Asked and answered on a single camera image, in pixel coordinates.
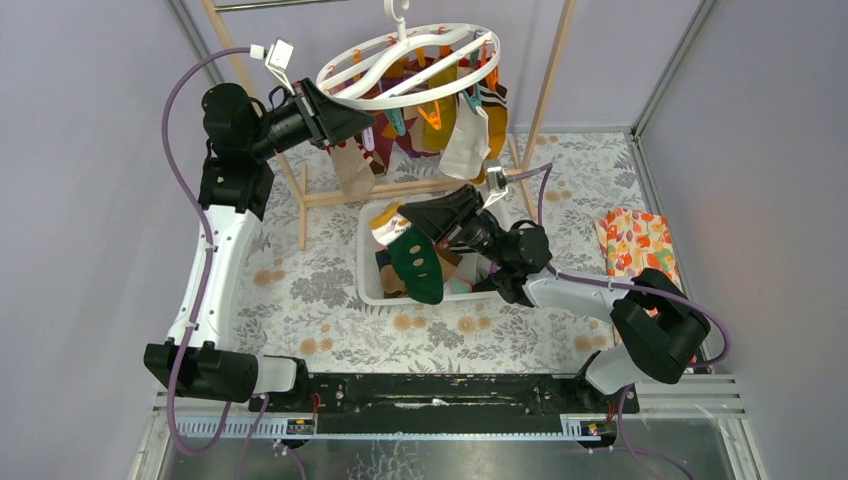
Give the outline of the beige tan sock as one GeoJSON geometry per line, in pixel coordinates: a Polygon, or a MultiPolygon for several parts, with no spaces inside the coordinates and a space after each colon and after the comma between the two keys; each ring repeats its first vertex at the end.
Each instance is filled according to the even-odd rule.
{"type": "Polygon", "coordinates": [[[347,197],[370,193],[376,183],[370,153],[353,138],[328,149],[340,190],[347,197]]]}

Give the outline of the dark green sock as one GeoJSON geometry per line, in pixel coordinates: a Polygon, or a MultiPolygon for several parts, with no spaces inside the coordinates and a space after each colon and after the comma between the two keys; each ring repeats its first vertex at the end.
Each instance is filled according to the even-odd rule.
{"type": "Polygon", "coordinates": [[[372,236],[388,251],[391,266],[418,303],[437,305],[444,297],[444,278],[433,241],[400,213],[403,203],[392,202],[369,221],[372,236]]]}

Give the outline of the teal clothespin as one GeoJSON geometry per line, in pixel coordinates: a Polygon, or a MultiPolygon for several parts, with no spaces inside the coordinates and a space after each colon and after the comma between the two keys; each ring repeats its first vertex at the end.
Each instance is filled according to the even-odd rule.
{"type": "Polygon", "coordinates": [[[398,137],[406,134],[406,123],[402,108],[386,109],[384,115],[398,137]]]}

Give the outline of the white round clip hanger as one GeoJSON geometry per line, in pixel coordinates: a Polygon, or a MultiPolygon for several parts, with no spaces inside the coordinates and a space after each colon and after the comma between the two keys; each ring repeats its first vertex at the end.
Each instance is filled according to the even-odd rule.
{"type": "Polygon", "coordinates": [[[501,41],[467,22],[408,26],[407,1],[385,1],[394,29],[349,48],[317,74],[319,91],[362,111],[403,109],[448,98],[493,78],[501,41]]]}

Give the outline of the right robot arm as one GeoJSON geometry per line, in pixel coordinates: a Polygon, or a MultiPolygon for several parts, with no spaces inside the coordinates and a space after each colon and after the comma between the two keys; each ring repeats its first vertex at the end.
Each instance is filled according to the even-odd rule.
{"type": "Polygon", "coordinates": [[[505,302],[564,309],[615,328],[620,344],[593,354],[573,386],[583,410],[597,412],[614,393],[646,379],[677,383],[711,331],[707,316],[657,269],[634,277],[555,270],[545,229],[531,220],[504,229],[471,186],[397,212],[434,243],[458,243],[492,261],[498,269],[491,280],[505,302]]]}

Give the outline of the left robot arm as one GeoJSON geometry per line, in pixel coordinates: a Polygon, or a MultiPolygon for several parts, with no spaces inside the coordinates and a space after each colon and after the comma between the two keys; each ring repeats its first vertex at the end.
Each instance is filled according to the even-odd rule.
{"type": "Polygon", "coordinates": [[[309,79],[284,103],[265,110],[234,83],[201,100],[207,154],[198,194],[198,243],[181,308],[164,342],[146,346],[143,363],[177,396],[242,403],[266,394],[288,411],[309,401],[304,360],[235,351],[230,323],[249,247],[259,236],[275,175],[276,154],[308,142],[337,146],[376,122],[342,105],[309,79]]]}

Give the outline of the lilac clothespin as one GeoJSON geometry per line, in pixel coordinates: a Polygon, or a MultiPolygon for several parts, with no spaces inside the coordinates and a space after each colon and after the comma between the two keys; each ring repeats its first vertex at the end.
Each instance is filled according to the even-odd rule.
{"type": "Polygon", "coordinates": [[[361,132],[361,144],[365,152],[372,154],[375,151],[376,144],[372,127],[368,127],[361,132]]]}

